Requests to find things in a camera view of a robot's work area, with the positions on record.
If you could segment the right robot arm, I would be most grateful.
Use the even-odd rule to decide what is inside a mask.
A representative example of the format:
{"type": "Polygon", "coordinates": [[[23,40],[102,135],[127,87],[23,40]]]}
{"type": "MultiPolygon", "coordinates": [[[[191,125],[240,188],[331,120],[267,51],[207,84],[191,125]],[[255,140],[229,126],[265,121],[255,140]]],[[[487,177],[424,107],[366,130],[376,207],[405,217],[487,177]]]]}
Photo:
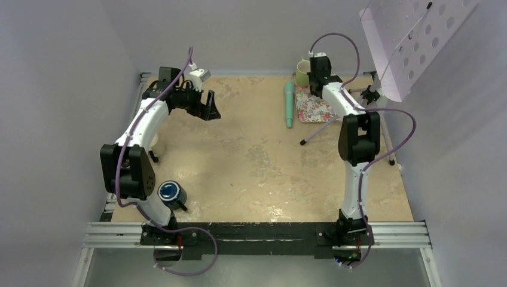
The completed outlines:
{"type": "Polygon", "coordinates": [[[325,53],[311,54],[309,61],[310,93],[329,104],[341,120],[337,148],[346,169],[343,204],[333,231],[326,237],[338,246],[352,244],[368,228],[364,192],[367,168],[380,151],[380,115],[360,106],[340,78],[331,74],[331,61],[325,53]]]}

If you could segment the cream enamel mug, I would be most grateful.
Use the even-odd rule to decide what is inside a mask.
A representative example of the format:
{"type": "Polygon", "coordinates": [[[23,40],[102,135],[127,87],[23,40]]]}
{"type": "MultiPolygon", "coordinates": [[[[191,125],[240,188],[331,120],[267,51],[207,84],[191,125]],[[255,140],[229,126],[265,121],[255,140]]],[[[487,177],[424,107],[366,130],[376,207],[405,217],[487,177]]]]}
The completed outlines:
{"type": "Polygon", "coordinates": [[[160,139],[159,135],[156,133],[149,145],[148,154],[151,157],[151,160],[154,163],[158,163],[160,161],[160,157],[165,153],[166,146],[164,142],[160,139]]]}

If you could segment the lilac music stand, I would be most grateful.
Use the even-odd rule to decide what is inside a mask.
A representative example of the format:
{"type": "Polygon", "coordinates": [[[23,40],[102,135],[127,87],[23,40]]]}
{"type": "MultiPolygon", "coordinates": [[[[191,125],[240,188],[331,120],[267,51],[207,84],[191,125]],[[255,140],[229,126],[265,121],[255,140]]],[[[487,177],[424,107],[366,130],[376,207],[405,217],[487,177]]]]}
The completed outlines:
{"type": "MultiPolygon", "coordinates": [[[[480,1],[369,1],[360,12],[360,20],[375,64],[373,82],[362,93],[363,102],[373,109],[373,102],[381,96],[401,102],[423,71],[469,17],[480,1]]],[[[326,36],[342,36],[352,43],[356,52],[357,67],[351,83],[359,73],[360,57],[357,45],[342,33],[326,36]]],[[[334,116],[308,139],[338,119],[334,116]]]]}

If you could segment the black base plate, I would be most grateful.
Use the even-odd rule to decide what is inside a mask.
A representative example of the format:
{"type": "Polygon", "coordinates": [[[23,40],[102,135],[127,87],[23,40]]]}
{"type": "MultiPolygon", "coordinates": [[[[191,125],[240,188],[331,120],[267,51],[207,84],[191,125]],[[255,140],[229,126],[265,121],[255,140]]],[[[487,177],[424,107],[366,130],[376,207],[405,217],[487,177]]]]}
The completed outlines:
{"type": "Polygon", "coordinates": [[[171,232],[142,224],[140,244],[175,248],[184,260],[203,255],[312,256],[359,261],[370,233],[340,234],[336,222],[181,222],[171,232]]]}

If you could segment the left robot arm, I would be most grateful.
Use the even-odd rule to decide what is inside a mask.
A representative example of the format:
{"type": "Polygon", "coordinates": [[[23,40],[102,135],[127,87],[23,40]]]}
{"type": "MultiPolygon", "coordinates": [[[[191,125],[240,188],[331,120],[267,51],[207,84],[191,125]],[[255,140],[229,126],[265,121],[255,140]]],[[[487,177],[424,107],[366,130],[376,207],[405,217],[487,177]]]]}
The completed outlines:
{"type": "Polygon", "coordinates": [[[121,207],[135,207],[156,227],[155,237],[169,245],[178,238],[177,226],[170,223],[172,210],[155,192],[156,157],[150,147],[162,122],[175,109],[204,121],[218,120],[215,93],[209,90],[201,101],[203,84],[210,77],[207,69],[190,65],[185,75],[177,68],[161,67],[159,78],[142,93],[140,107],[127,130],[99,152],[107,192],[115,194],[121,207]]]}

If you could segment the green mug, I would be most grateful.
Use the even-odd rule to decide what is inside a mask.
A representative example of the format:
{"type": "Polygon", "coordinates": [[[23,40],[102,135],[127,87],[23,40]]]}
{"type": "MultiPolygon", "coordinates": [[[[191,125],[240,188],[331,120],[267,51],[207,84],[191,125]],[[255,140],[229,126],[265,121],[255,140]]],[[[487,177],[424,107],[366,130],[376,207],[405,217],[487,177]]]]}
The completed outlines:
{"type": "Polygon", "coordinates": [[[302,59],[297,63],[295,71],[295,84],[299,87],[309,86],[310,61],[302,59]]]}

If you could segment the floral pattern tray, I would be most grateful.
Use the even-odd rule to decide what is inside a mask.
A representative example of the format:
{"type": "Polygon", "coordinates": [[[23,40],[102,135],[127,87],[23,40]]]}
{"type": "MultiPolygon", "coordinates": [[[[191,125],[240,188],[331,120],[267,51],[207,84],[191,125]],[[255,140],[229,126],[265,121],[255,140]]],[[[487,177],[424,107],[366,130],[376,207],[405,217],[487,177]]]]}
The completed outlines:
{"type": "Polygon", "coordinates": [[[336,116],[330,105],[310,94],[308,87],[295,86],[296,117],[303,123],[325,123],[336,116]]]}

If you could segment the teal toy microphone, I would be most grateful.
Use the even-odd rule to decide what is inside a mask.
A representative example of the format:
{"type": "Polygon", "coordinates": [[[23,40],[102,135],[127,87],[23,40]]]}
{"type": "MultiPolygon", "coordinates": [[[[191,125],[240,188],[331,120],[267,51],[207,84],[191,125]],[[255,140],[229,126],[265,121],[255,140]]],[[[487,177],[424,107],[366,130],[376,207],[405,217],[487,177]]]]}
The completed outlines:
{"type": "Polygon", "coordinates": [[[292,128],[294,123],[294,92],[295,87],[292,81],[286,82],[284,86],[285,94],[285,121],[286,127],[292,128]]]}

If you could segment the aluminium frame rail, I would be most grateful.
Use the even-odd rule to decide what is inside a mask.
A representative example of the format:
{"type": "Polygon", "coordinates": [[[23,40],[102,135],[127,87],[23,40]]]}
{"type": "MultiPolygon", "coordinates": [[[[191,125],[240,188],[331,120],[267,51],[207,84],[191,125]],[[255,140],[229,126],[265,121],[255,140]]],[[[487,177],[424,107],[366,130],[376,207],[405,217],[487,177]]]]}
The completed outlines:
{"type": "MultiPolygon", "coordinates": [[[[176,110],[157,134],[166,146],[154,170],[157,183],[174,179],[188,193],[179,222],[318,222],[337,218],[344,167],[336,150],[339,125],[306,146],[315,123],[285,124],[289,77],[212,77],[220,120],[176,110]]],[[[375,165],[369,214],[380,240],[365,262],[344,270],[312,256],[212,255],[177,261],[177,276],[154,267],[153,247],[140,244],[141,215],[116,207],[111,222],[93,222],[85,237],[85,286],[439,286],[429,235],[414,222],[396,166],[375,165]]]]}

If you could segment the dark blue mug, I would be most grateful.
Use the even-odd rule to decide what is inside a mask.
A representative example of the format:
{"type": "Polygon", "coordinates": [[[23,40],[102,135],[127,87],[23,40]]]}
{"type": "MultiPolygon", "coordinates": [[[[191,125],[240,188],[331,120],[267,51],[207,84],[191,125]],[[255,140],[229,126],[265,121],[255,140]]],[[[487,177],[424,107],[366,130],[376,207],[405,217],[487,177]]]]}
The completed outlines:
{"type": "Polygon", "coordinates": [[[157,190],[157,195],[170,210],[188,211],[187,192],[178,182],[173,180],[163,182],[157,190]]]}

